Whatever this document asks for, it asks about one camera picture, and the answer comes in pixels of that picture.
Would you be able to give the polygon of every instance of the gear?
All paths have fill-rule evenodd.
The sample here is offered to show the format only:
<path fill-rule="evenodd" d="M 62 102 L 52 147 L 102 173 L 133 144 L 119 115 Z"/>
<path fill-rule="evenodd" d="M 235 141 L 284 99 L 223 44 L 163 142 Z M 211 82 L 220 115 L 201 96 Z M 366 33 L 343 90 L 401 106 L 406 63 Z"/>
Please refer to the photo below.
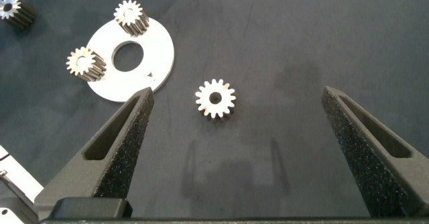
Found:
<path fill-rule="evenodd" d="M 100 80 L 105 74 L 106 63 L 91 49 L 81 47 L 76 49 L 75 52 L 71 52 L 71 54 L 71 56 L 67 57 L 68 62 L 66 63 L 70 74 L 74 73 L 75 76 L 85 81 Z"/>
<path fill-rule="evenodd" d="M 225 115 L 229 115 L 235 106 L 235 96 L 233 93 L 234 89 L 228 89 L 229 83 L 223 84 L 223 80 L 220 79 L 219 82 L 216 82 L 215 79 L 212 80 L 212 83 L 204 82 L 205 87 L 200 87 L 200 92 L 196 92 L 195 95 L 199 97 L 196 100 L 196 103 L 200 106 L 198 107 L 199 111 L 204 113 L 204 116 L 210 114 L 212 119 L 215 119 L 217 116 L 220 118 Z"/>
<path fill-rule="evenodd" d="M 36 12 L 20 0 L 0 0 L 0 16 L 5 22 L 24 29 L 33 23 Z"/>
<path fill-rule="evenodd" d="M 123 30 L 132 36 L 144 34 L 149 27 L 149 17 L 136 1 L 124 0 L 113 15 Z"/>

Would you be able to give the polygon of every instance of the gear teeth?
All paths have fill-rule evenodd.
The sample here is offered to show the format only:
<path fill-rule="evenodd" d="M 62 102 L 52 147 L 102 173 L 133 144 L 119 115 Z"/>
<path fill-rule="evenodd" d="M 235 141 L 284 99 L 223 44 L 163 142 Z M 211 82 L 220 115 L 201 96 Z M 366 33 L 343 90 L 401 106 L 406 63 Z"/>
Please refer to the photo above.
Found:
<path fill-rule="evenodd" d="M 20 0 L 0 0 L 0 17 L 20 29 L 29 27 L 36 17 L 36 11 Z"/>
<path fill-rule="evenodd" d="M 116 8 L 113 15 L 119 26 L 131 36 L 140 36 L 149 27 L 149 17 L 136 1 L 128 0 L 126 2 L 124 0 L 123 4 L 119 4 L 119 8 Z"/>
<path fill-rule="evenodd" d="M 71 56 L 67 57 L 68 62 L 66 63 L 70 74 L 74 73 L 75 76 L 88 82 L 100 80 L 104 76 L 106 63 L 101 56 L 91 49 L 81 47 L 70 54 Z"/>
<path fill-rule="evenodd" d="M 199 87 L 200 92 L 195 93 L 198 97 L 195 101 L 199 105 L 198 110 L 211 119 L 228 119 L 235 107 L 233 101 L 236 97 L 232 95 L 235 90 L 229 89 L 229 83 L 224 85 L 222 79 L 212 79 L 211 83 L 206 81 L 204 85 L 205 87 Z"/>

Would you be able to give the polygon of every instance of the washer hole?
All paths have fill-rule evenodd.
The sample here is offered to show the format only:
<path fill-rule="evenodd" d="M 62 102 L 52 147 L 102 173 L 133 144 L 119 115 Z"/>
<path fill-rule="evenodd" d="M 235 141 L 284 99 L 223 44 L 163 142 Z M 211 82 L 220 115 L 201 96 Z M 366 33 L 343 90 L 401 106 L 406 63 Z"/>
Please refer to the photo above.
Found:
<path fill-rule="evenodd" d="M 11 3 L 6 3 L 5 6 L 3 6 L 3 10 L 5 12 L 8 12 L 11 9 L 12 9 L 12 4 Z"/>
<path fill-rule="evenodd" d="M 143 48 L 135 42 L 127 42 L 114 53 L 113 66 L 121 72 L 137 68 L 143 60 Z"/>
<path fill-rule="evenodd" d="M 212 104 L 218 104 L 222 101 L 222 95 L 218 92 L 214 92 L 212 94 L 210 94 L 210 96 L 208 97 L 208 99 L 210 100 L 210 102 Z"/>

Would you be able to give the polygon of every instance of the white disc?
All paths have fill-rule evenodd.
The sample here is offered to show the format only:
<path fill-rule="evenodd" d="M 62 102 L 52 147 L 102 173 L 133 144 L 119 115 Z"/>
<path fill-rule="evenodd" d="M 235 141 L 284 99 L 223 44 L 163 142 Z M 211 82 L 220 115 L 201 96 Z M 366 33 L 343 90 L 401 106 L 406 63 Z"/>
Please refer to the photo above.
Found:
<path fill-rule="evenodd" d="M 134 70 L 121 72 L 115 68 L 113 59 L 121 46 L 132 42 L 143 48 L 143 60 Z M 112 20 L 95 32 L 86 47 L 106 63 L 105 75 L 98 81 L 88 82 L 88 85 L 96 94 L 110 101 L 125 102 L 147 87 L 156 91 L 173 67 L 173 41 L 162 24 L 152 18 L 147 31 L 137 37 L 127 34 Z"/>

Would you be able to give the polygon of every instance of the black table surface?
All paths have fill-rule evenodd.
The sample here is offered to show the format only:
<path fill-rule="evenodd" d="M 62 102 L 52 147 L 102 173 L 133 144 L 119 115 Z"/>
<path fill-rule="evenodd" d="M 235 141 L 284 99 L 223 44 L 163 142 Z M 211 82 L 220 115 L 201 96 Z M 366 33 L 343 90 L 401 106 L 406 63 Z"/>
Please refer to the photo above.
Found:
<path fill-rule="evenodd" d="M 0 23 L 0 144 L 46 185 L 121 105 L 65 63 L 122 0 L 22 1 L 33 26 Z M 175 61 L 131 183 L 134 217 L 368 216 L 320 103 L 326 85 L 429 155 L 429 0 L 137 1 Z M 117 66 L 141 59 L 119 54 Z M 225 123 L 197 111 L 213 78 L 237 92 Z"/>

